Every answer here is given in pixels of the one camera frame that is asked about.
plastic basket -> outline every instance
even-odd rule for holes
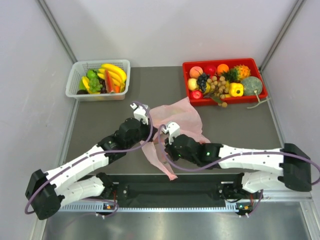
[[[260,93],[259,98],[264,99],[268,96],[266,86],[264,84],[264,81],[261,78],[258,67],[257,67],[256,62],[253,58],[184,62],[182,64],[182,68],[183,68],[183,76],[184,76],[186,95],[190,98],[191,92],[188,89],[188,79],[190,78],[189,72],[192,67],[199,66],[204,69],[208,65],[213,65],[215,67],[218,67],[218,65],[220,65],[220,64],[227,64],[230,69],[237,66],[237,65],[248,66],[251,71],[251,76],[259,78],[262,82],[262,92]],[[258,102],[258,99],[254,95],[254,96],[228,97],[228,98],[225,98],[223,101],[226,102],[227,104],[243,104],[243,103]],[[191,99],[190,98],[190,104],[192,106],[217,105],[217,103],[215,101],[213,101],[211,98],[202,98],[202,99]]]
[[[98,70],[101,64],[113,64],[123,69],[126,73],[125,90],[120,93],[104,93],[104,94],[81,94],[77,95],[79,90],[79,82],[82,76],[87,74],[90,69]],[[126,97],[130,85],[130,62],[125,59],[119,60],[95,60],[95,61],[78,61],[73,64],[66,83],[65,94],[69,98],[75,98],[79,101],[109,101],[123,100]]]

gray table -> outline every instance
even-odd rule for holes
[[[81,102],[74,123],[72,137],[66,157],[70,161],[91,148],[102,138],[114,133],[119,125],[133,116],[132,101],[139,101],[154,108],[170,105],[185,98],[186,90],[182,67],[132,68],[129,91],[122,101]],[[273,149],[280,142],[268,104],[247,109],[252,104],[232,104],[227,108],[218,106],[196,107],[202,123],[203,135],[213,143],[222,143],[239,148]],[[195,166],[184,160],[177,164],[187,168]],[[235,173],[238,169],[223,170]],[[160,174],[151,165],[142,150],[128,153],[111,165],[100,168],[107,174]],[[202,173],[221,173],[219,169]]]
[[[151,108],[169,105],[186,97],[181,67],[132,68],[130,87],[125,100],[81,102],[67,153],[70,161],[112,134],[133,115],[132,101]],[[197,107],[203,123],[203,134],[212,142],[239,148],[273,149],[280,142],[266,103],[254,109],[251,104]],[[179,160],[178,165],[195,168]],[[237,173],[239,169],[206,170],[206,173]],[[107,174],[162,174],[152,166],[141,150],[100,168]],[[84,216],[64,230],[67,223],[83,213],[58,212],[46,225],[44,240],[150,240],[150,239],[310,239],[299,202],[263,202],[249,220],[234,213],[117,213],[106,220]]]

robotic arm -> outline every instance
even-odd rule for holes
[[[125,156],[135,144],[146,141],[150,132],[150,139],[153,139],[157,129],[150,125],[146,110],[134,103],[131,107],[134,110],[134,118],[127,118],[114,134],[105,137],[89,151],[65,165],[47,172],[39,169],[31,175],[25,193],[29,201],[41,185],[58,175],[50,180],[31,202],[40,220],[51,217],[60,207],[74,201],[89,197],[101,199],[111,197],[115,186],[105,173],[99,173],[86,180],[80,179]],[[181,158],[203,167],[214,161],[222,160],[224,157],[236,155],[213,167],[258,170],[253,173],[240,173],[232,184],[232,192],[255,193],[261,189],[270,189],[283,184],[294,191],[308,192],[311,190],[309,163],[283,155],[255,155],[267,152],[266,150],[235,148],[219,143],[199,143],[191,137],[180,134],[180,127],[175,122],[168,123],[162,131],[168,135],[165,140],[165,151],[173,161]],[[284,148],[270,151],[291,153],[308,158],[293,144],[286,144]],[[242,155],[245,152],[252,152],[252,155]]]

white basket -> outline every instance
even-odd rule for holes
[[[104,93],[104,94],[81,94],[77,95],[79,90],[79,82],[82,76],[86,76],[90,69],[98,70],[101,64],[113,64],[123,69],[126,73],[125,90],[120,93]],[[97,61],[78,61],[73,64],[66,83],[65,94],[69,98],[75,98],[79,101],[108,101],[123,100],[126,97],[130,84],[130,62],[128,60],[97,60]]]

pink cloth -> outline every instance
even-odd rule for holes
[[[161,124],[175,122],[180,126],[180,134],[185,134],[197,142],[210,143],[202,135],[202,122],[197,110],[191,106],[189,98],[186,97],[172,105],[162,105],[150,110],[153,126],[159,128]],[[149,162],[164,172],[170,180],[177,178],[170,164],[166,161],[159,148],[159,143],[148,142],[142,147],[142,151]]]

